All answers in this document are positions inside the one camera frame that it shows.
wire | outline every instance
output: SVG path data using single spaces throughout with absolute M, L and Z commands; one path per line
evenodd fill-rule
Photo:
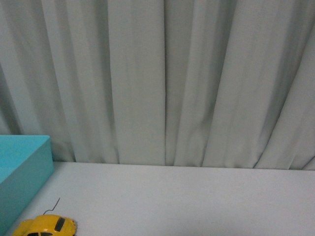
M 53 208 L 52 210 L 47 210 L 47 211 L 44 212 L 44 214 L 46 214 L 46 212 L 48 212 L 48 211 L 53 211 L 53 210 L 55 209 L 55 207 L 57 206 L 59 200 L 60 200 L 60 198 L 58 199 L 58 201 L 56 202 L 56 204 L 55 204 L 55 206 L 54 206 L 54 208 Z

table surface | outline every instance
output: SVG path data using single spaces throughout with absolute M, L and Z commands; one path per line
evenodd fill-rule
M 315 172 L 56 162 L 8 230 L 53 208 L 78 236 L 314 236 Z

car window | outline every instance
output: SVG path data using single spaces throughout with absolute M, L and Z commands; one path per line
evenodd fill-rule
M 56 231 L 60 232 L 60 230 L 61 230 L 62 227 L 63 227 L 64 221 L 65 221 L 65 219 L 62 218 L 62 217 L 60 217 L 60 218 L 58 219 L 58 221 L 57 221 L 57 223 L 56 223 L 56 226 L 55 226 L 55 230 L 56 230 Z

toy car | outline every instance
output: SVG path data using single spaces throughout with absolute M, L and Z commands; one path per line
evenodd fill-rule
M 12 236 L 74 236 L 73 220 L 58 215 L 39 215 L 20 223 Z

curtain fold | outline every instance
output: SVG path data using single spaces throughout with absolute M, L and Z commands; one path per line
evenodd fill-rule
M 313 0 L 2 0 L 0 134 L 54 160 L 315 169 Z

